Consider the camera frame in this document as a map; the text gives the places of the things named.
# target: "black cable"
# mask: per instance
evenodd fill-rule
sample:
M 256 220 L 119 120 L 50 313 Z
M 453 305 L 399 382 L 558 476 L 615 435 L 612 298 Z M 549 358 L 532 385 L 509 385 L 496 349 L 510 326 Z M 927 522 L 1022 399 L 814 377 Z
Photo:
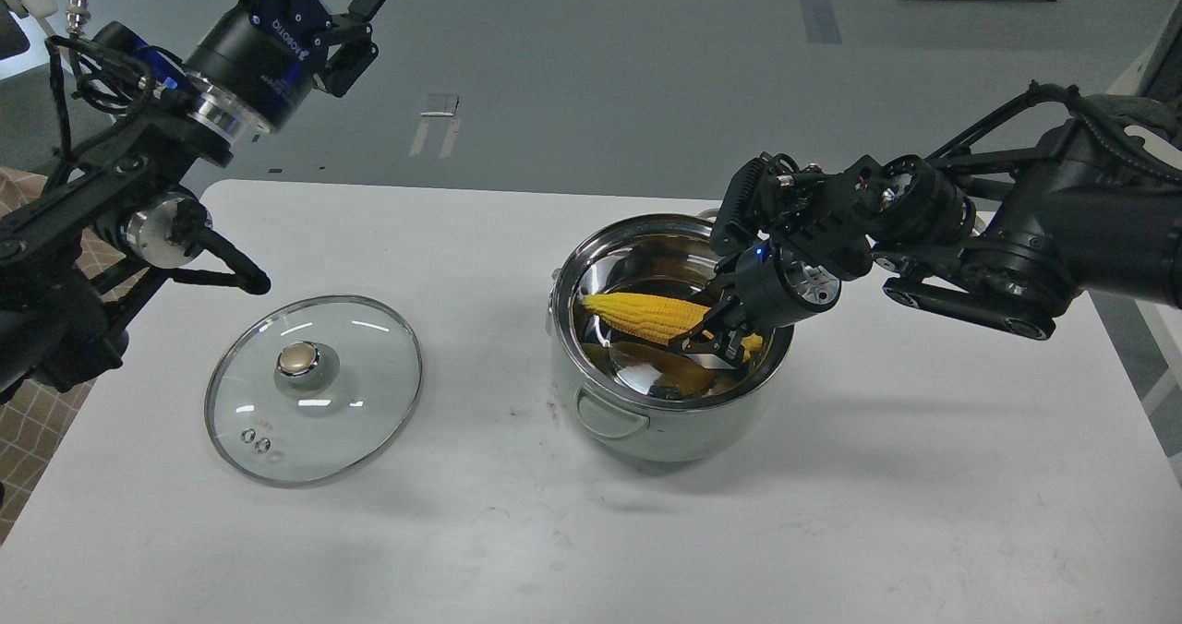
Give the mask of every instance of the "black cable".
M 54 44 L 45 40 L 45 47 L 50 53 L 50 93 L 53 95 L 53 106 L 58 113 L 58 137 L 61 142 L 59 157 L 61 161 L 69 160 L 71 155 L 72 135 L 70 132 L 70 110 L 66 106 L 65 76 L 61 72 L 61 56 Z
M 131 98 L 131 103 L 130 105 L 128 105 L 125 112 L 123 113 L 123 118 L 115 122 L 115 124 L 111 124 L 111 128 L 105 129 L 102 132 L 97 132 L 97 135 L 89 137 L 80 144 L 73 145 L 73 148 L 70 149 L 69 154 L 64 154 L 61 156 L 61 158 L 58 162 L 58 165 L 54 167 L 53 174 L 51 174 L 50 180 L 46 182 L 46 190 L 53 190 L 56 187 L 59 187 L 64 182 L 66 182 L 70 171 L 77 167 L 77 161 L 79 161 L 85 152 L 90 151 L 91 149 L 96 148 L 99 144 L 103 144 L 105 141 L 109 141 L 110 137 L 117 136 L 118 132 L 123 132 L 123 129 L 126 129 L 136 119 L 136 116 L 139 116 L 144 111 L 144 108 L 148 106 L 149 99 L 151 98 L 152 95 L 152 86 L 155 86 L 155 76 L 152 73 L 152 70 L 147 64 L 144 64 L 144 61 L 141 61 L 135 57 L 128 57 L 126 53 L 118 53 L 111 51 L 110 48 L 102 47 L 99 46 L 99 44 L 93 44 L 90 43 L 89 40 L 65 39 L 61 38 L 61 35 L 51 35 L 51 38 L 46 39 L 45 44 L 47 48 L 53 48 L 53 47 L 72 48 L 72 51 L 85 53 L 85 56 L 89 57 L 93 57 L 95 59 L 98 59 L 103 63 L 103 70 L 109 70 L 109 72 L 112 73 L 111 77 L 113 78 L 118 77 L 117 73 L 113 73 L 115 69 L 128 70 L 128 77 L 131 77 L 134 73 L 134 76 L 137 78 L 137 84 L 141 87 L 138 93 L 135 95 L 135 98 Z M 50 77 L 51 86 L 53 85 L 54 82 L 52 73 L 53 66 L 54 64 L 51 64 L 51 77 Z M 56 66 L 60 80 L 61 69 L 60 65 Z M 63 105 L 64 105 L 64 99 L 65 98 L 63 90 L 63 98 L 61 98 Z
M 1131 169 L 1138 170 L 1138 173 L 1160 182 L 1182 186 L 1182 173 L 1150 156 L 1136 137 L 1131 137 L 1124 132 L 1124 129 L 1121 128 L 1116 119 L 1100 110 L 1100 108 L 1097 108 L 1096 103 L 1082 97 L 1077 86 L 1064 89 L 1064 86 L 1052 84 L 1040 85 L 1031 83 L 1030 89 L 1025 93 L 1009 99 L 1001 108 L 996 108 L 996 110 L 993 110 L 985 118 L 965 129 L 963 132 L 960 132 L 960 135 L 930 154 L 927 160 L 940 158 L 956 149 L 975 144 L 981 137 L 1000 126 L 1000 124 L 1043 103 L 1060 103 L 1064 108 L 1067 108 L 1069 113 L 1084 124 L 1087 135 L 1097 144 L 1102 145 L 1105 151 L 1110 152 L 1112 157 L 1122 162 L 1122 164 L 1131 167 Z
M 225 236 L 214 232 L 214 229 L 200 226 L 189 234 L 189 238 L 197 246 L 202 246 L 212 255 L 226 262 L 226 266 L 235 274 L 235 286 L 240 287 L 247 294 L 266 294 L 269 291 L 271 279 L 267 278 L 267 274 L 252 262 L 251 258 L 247 258 L 240 249 L 235 248 L 233 242 L 227 241 Z
M 142 47 L 142 48 L 143 48 L 143 51 L 147 51 L 147 52 L 160 53 L 161 57 L 165 57 L 165 59 L 168 59 L 169 61 L 173 61 L 173 64 L 176 65 L 177 70 L 180 70 L 182 67 L 182 65 L 184 65 L 184 60 L 181 59 L 181 57 L 177 57 L 176 53 L 173 53 L 173 52 L 168 51 L 168 48 L 160 47 L 158 44 L 148 44 L 148 46 Z

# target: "robotic arm link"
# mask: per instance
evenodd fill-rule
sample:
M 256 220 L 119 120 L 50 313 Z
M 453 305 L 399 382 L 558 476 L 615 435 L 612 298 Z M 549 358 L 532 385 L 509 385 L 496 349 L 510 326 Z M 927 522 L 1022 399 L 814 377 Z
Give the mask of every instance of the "robotic arm link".
M 1071 118 L 1033 148 L 970 151 L 1048 102 Z M 675 350 L 735 368 L 743 336 L 832 308 L 873 264 L 902 305 L 1035 340 L 1085 288 L 1182 307 L 1182 170 L 1144 147 L 1176 123 L 1152 99 L 1032 84 L 924 158 L 865 156 L 831 175 L 764 154 L 730 181 L 710 235 L 723 256 L 713 307 Z M 979 177 L 999 174 L 1009 178 Z M 973 199 L 1000 202 L 983 229 Z
M 59 163 L 38 200 L 0 217 L 0 403 L 28 377 L 64 391 L 118 368 L 128 324 L 165 280 L 267 292 L 181 180 L 197 158 L 227 165 L 241 136 L 281 128 L 312 89 L 345 95 L 378 53 L 369 22 L 384 1 L 330 14 L 319 0 L 239 0 L 182 61 L 118 22 L 86 40 L 86 0 L 71 0 L 70 38 L 46 40 Z M 77 144 L 59 48 L 77 96 L 118 116 Z M 76 265 L 87 227 L 125 255 L 93 279 Z M 202 251 L 230 273 L 181 268 Z

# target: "corn cob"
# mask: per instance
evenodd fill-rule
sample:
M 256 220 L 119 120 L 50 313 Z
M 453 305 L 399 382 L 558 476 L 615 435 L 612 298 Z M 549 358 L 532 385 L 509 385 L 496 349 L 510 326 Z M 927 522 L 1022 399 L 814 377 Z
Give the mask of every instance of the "corn cob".
M 635 292 L 591 294 L 583 299 L 583 305 L 616 331 L 665 346 L 702 321 L 709 310 L 681 299 Z M 742 346 L 756 352 L 764 346 L 764 338 L 751 334 L 742 339 Z

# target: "pot rim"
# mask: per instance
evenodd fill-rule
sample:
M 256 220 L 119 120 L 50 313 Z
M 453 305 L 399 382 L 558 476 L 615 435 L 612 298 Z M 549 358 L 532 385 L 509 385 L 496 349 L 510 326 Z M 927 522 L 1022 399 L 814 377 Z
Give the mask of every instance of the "pot rim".
M 712 223 L 709 221 L 681 215 L 680 213 L 647 213 L 647 215 L 616 221 L 599 229 L 599 232 L 580 242 L 570 256 L 566 258 L 566 261 L 558 269 L 558 274 L 554 278 L 554 288 L 550 295 L 551 321 L 554 324 L 554 333 L 563 345 L 563 351 L 565 351 L 570 362 L 583 372 L 584 385 L 590 384 L 595 394 L 599 394 L 600 397 L 610 399 L 616 404 L 625 403 L 642 411 L 700 412 L 743 399 L 747 395 L 759 390 L 779 370 L 792 343 L 793 326 L 781 326 L 772 331 L 759 368 L 743 378 L 735 388 L 714 396 L 703 396 L 686 401 L 665 401 L 639 394 L 628 388 L 628 385 L 619 384 L 610 378 L 603 371 L 595 368 L 595 364 L 591 364 L 590 359 L 583 352 L 583 347 L 579 346 L 578 340 L 574 338 L 574 291 L 587 267 L 602 259 L 609 251 L 616 251 L 624 242 L 635 240 L 638 236 L 688 236 L 708 242 L 710 228 Z

